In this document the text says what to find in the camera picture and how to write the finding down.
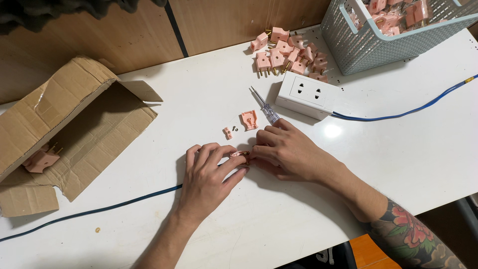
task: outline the white table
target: white table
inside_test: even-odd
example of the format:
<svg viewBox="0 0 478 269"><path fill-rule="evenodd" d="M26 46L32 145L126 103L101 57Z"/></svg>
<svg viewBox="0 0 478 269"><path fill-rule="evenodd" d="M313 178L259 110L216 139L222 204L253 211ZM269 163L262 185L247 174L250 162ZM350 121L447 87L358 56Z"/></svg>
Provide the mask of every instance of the white table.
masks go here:
<svg viewBox="0 0 478 269"><path fill-rule="evenodd" d="M330 54L318 26L298 32ZM478 73L476 45L463 30L417 58L346 77L329 56L329 81L344 88L335 111L378 117L419 107ZM158 117L76 200L69 203L57 189L59 211L0 218L1 237L182 183L184 154L194 144L250 149L257 130L245 132L240 113L255 109L260 128L268 124L250 85L281 117L413 214L478 192L478 81L402 118L350 122L327 117L318 122L273 104L282 75L259 77L248 47L239 44L121 75L145 80L160 94L164 103L152 106ZM239 131L226 141L222 129L233 125ZM0 268L129 268L179 193L2 242ZM362 234L328 190L279 182L253 168L193 234L177 268L272 269Z"/></svg>

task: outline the tattooed forearm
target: tattooed forearm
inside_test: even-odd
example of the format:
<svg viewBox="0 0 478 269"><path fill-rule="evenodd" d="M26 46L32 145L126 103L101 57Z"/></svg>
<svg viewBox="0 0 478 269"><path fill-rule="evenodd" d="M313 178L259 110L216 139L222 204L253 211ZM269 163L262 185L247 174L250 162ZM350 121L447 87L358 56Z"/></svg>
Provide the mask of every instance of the tattooed forearm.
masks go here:
<svg viewBox="0 0 478 269"><path fill-rule="evenodd" d="M375 243L402 268L466 269L417 218L390 201L376 221L362 223Z"/></svg>

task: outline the blue cable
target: blue cable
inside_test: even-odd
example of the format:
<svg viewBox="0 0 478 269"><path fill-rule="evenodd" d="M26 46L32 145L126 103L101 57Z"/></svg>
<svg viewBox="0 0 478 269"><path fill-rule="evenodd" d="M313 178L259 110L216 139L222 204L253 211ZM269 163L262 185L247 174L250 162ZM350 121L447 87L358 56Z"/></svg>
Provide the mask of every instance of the blue cable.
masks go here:
<svg viewBox="0 0 478 269"><path fill-rule="evenodd" d="M177 189L182 188L182 186L183 185L180 184L180 185L174 186L174 187L169 188L169 189L165 189L165 190L162 190L162 191L157 191L157 192L153 192L153 193L150 193L150 194L146 194L144 196L141 196L141 197L138 197L138 198L126 201L126 202L122 202L122 203L119 203L119 204L115 204L115 205L112 205L112 206L107 206L107 207L103 207L103 208L99 208L99 209L94 209L94 210L90 210L90 211L86 211L86 212L77 213L77 214L69 215L69 216L66 216L66 217L62 217L62 218L59 218L59 219L56 219L56 220L52 220L52 221L47 222L45 224L42 224L42 225L40 225L36 228L33 228L29 231L19 233L17 235L11 235L11 236L7 236L5 238L2 238L2 239L0 239L0 242L3 242L3 241L8 240L8 239L12 239L12 238L20 237L22 235L27 235L29 233L33 233L36 230L39 230L43 227L46 227L50 224L54 224L54 223L57 223L57 222L60 222L60 221L65 221L65 220L69 220L69 219L76 218L76 217L86 216L86 215L90 215L90 214L94 214L94 213L98 213L98 212L103 212L103 211L115 209L115 208L125 206L125 205L128 205L128 204L134 203L134 202L139 202L139 201L144 200L144 199L148 199L148 198L151 198L151 197L154 197L154 196L158 196L158 195L165 194L165 193L168 193L168 192L171 192L171 191L175 191Z"/></svg>
<svg viewBox="0 0 478 269"><path fill-rule="evenodd" d="M447 89L446 91L444 91L442 94L438 95L435 99L431 100L430 102L426 103L425 105L419 107L419 108L415 108L413 110L410 110L408 112L405 112L405 113L402 113L402 114L399 114L399 115L395 115L395 116L386 116L386 117L380 117L380 118L371 118L371 119L366 119L366 118L358 118L358 117L352 117L352 116L345 116L345 115L342 115L338 112L332 112L332 115L331 116L334 116L336 118L340 118L340 119L344 119L344 120L349 120L349 121L365 121L365 122L372 122L372 121L379 121L379 120L385 120L385 119L393 119L393 118L399 118L399 117L402 117L402 116L405 116L407 114L410 114L410 113L413 113L413 112L416 112L416 111L419 111L419 110L422 110L424 108L427 108L431 105L433 105L434 103L438 102L438 100L442 99L445 95L451 93L452 91L460 88L461 86L467 84L468 82L472 81L473 79L475 78L478 78L478 74L454 85L453 87Z"/></svg>

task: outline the cardboard box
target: cardboard box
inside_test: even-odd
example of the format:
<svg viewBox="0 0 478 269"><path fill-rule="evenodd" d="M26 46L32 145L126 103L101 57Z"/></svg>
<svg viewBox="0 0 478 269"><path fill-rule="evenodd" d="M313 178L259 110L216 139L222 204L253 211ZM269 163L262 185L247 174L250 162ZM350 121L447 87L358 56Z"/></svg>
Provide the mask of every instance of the cardboard box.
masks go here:
<svg viewBox="0 0 478 269"><path fill-rule="evenodd" d="M4 217L58 209L53 186L73 201L157 114L163 101L144 81L121 81L76 57L0 115L0 208ZM64 149L43 173L21 165L50 141Z"/></svg>

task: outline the power outlet box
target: power outlet box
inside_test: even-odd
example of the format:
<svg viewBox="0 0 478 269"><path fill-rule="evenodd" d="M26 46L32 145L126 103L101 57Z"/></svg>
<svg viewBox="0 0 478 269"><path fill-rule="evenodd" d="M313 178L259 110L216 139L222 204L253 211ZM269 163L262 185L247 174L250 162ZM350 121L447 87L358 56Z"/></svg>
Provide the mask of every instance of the power outlet box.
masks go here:
<svg viewBox="0 0 478 269"><path fill-rule="evenodd" d="M323 120L332 114L339 90L337 86L287 71L275 104Z"/></svg>

